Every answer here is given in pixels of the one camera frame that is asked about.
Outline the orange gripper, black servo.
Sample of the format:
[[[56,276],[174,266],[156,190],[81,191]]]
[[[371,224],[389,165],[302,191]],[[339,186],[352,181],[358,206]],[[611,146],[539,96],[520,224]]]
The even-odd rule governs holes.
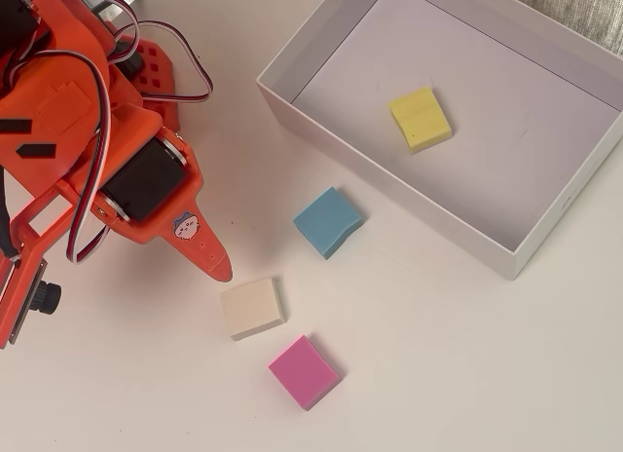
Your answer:
[[[2,167],[32,206],[59,194],[75,207],[102,137],[102,115],[110,132],[90,211],[135,243],[164,239],[211,278],[228,282],[231,260],[197,203],[203,177],[192,148],[143,107],[118,69],[99,84],[71,56],[22,66],[1,99]]]

